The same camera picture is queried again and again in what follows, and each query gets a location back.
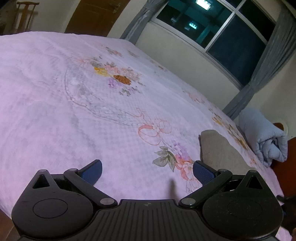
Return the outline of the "red headboard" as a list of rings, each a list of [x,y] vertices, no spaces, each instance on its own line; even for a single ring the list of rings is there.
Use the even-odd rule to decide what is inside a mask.
[[[288,155],[287,160],[283,163],[273,161],[273,169],[284,197],[290,198],[295,196],[295,137],[287,142]]]

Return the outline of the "pink floral bed sheet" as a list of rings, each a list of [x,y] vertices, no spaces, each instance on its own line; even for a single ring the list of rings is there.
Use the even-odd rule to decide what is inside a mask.
[[[1,210],[10,215],[39,169],[99,159],[96,187],[120,199],[179,199],[199,136],[216,130],[274,194],[275,174],[215,104],[128,41],[27,32],[1,36]]]

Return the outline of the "dark glass window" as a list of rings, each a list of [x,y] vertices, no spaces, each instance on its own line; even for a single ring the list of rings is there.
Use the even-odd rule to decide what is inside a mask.
[[[168,1],[152,22],[198,50],[238,89],[250,81],[276,24],[259,1]]]

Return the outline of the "grey curtain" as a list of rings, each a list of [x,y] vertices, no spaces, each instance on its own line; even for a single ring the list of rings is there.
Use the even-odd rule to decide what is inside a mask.
[[[165,0],[147,0],[125,29],[120,39],[127,40],[135,45],[147,23],[167,2]]]
[[[273,33],[247,85],[226,105],[223,112],[232,120],[247,107],[253,96],[281,71],[295,52],[295,16],[282,6]]]

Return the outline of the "grey right curtain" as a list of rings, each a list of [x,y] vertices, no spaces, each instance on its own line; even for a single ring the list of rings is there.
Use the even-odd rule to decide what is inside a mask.
[[[226,105],[223,112],[232,120],[247,107],[253,96],[281,71],[295,52],[295,16],[282,6],[273,33],[247,85]]]

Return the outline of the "wooden chair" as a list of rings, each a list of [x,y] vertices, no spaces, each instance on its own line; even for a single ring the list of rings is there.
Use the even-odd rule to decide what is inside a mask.
[[[33,13],[36,6],[38,6],[39,4],[39,2],[33,1],[16,2],[16,14],[14,18],[14,25],[16,27],[15,33],[26,32],[29,29]]]

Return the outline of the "light blue folded blanket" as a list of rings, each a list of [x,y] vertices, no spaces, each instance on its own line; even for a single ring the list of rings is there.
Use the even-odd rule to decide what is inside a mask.
[[[273,160],[285,162],[288,154],[287,135],[265,116],[253,108],[245,108],[239,114],[239,128],[248,145],[266,167]]]

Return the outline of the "brown wooden door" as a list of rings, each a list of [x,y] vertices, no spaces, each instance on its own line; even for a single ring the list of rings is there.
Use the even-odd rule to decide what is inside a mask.
[[[81,0],[65,33],[106,37],[129,0]]]

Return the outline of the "grey left curtain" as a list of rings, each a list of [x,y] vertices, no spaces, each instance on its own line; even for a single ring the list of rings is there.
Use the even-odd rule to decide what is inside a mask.
[[[165,0],[147,0],[125,29],[120,39],[127,40],[135,45],[147,23],[167,2]]]

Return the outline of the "grey-green pants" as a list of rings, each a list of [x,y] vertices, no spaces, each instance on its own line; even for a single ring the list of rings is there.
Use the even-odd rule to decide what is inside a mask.
[[[199,136],[201,161],[211,168],[227,169],[233,174],[245,175],[249,170],[241,154],[230,145],[228,140],[215,130],[206,130]]]

